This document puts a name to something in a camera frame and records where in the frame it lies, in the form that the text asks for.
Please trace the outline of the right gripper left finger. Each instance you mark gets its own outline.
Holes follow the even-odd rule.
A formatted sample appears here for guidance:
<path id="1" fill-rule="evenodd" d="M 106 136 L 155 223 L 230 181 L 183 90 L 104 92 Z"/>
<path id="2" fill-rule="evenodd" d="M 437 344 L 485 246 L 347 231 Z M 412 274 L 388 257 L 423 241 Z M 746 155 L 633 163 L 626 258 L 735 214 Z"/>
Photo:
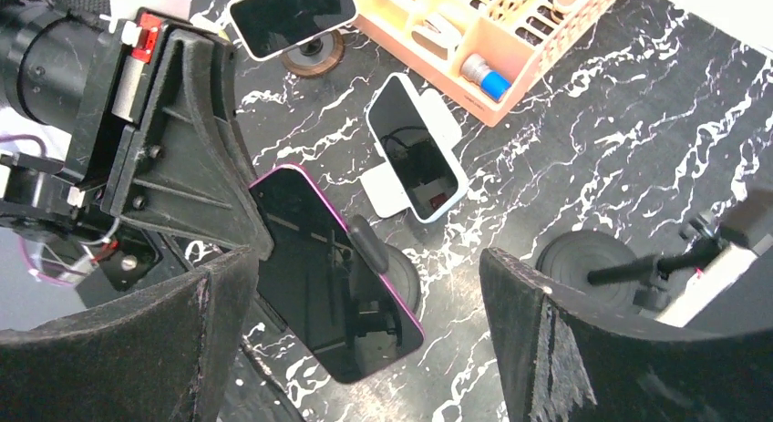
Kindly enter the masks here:
<path id="1" fill-rule="evenodd" d="M 4 421 L 213 421 L 258 281 L 241 247 L 37 328 L 1 333 Z"/>

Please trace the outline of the black round-base phone stand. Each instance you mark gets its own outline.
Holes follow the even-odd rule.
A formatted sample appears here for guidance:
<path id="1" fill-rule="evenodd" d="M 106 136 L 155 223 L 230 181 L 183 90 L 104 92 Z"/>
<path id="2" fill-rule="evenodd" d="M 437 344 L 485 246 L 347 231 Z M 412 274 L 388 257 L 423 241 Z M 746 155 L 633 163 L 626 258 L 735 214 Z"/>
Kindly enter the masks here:
<path id="1" fill-rule="evenodd" d="M 415 264 L 397 247 L 382 241 L 362 215 L 347 219 L 346 235 L 365 268 L 384 276 L 407 308 L 418 315 L 422 294 Z"/>

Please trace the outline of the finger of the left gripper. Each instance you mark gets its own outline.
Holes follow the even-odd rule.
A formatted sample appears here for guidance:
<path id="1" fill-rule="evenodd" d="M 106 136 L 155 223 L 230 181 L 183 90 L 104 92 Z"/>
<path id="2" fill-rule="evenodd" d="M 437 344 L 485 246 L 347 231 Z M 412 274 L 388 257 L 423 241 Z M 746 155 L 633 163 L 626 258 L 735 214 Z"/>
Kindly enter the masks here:
<path id="1" fill-rule="evenodd" d="M 101 209 L 147 231 L 266 260 L 273 239 L 248 188 L 256 172 L 235 118 L 233 47 L 171 31 L 137 127 L 123 132 Z"/>

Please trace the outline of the magenta-edged black smartphone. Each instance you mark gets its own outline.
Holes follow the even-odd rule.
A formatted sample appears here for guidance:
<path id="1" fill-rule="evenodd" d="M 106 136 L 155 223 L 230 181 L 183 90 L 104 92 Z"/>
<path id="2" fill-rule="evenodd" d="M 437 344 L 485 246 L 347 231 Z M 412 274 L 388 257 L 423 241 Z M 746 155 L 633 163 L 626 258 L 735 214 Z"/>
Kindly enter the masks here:
<path id="1" fill-rule="evenodd" d="M 424 331 L 407 300 L 356 248 L 373 239 L 344 221 L 301 167 L 282 165 L 249 189 L 273 238 L 257 293 L 337 382 L 352 384 L 417 351 Z"/>

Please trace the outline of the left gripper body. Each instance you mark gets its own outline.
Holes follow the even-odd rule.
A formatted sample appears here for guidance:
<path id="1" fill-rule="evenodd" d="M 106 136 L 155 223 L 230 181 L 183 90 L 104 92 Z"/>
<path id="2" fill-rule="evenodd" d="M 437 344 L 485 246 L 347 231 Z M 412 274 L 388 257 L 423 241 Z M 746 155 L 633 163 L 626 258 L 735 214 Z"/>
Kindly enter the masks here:
<path id="1" fill-rule="evenodd" d="M 62 160 L 2 155 L 1 224 L 28 241 L 78 242 L 119 292 L 160 261 L 145 232 L 101 209 L 125 126 L 112 106 L 126 54 L 101 22 L 48 2 L 1 11 L 2 101 L 70 137 Z"/>

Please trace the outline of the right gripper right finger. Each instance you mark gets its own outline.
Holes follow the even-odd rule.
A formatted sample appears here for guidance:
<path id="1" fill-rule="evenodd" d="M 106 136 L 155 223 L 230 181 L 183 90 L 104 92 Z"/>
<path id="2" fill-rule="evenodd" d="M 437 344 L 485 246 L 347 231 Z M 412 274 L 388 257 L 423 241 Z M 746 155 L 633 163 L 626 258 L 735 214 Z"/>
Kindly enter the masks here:
<path id="1" fill-rule="evenodd" d="M 482 299 L 512 421 L 769 421 L 772 333 L 717 335 L 628 314 L 499 248 Z"/>

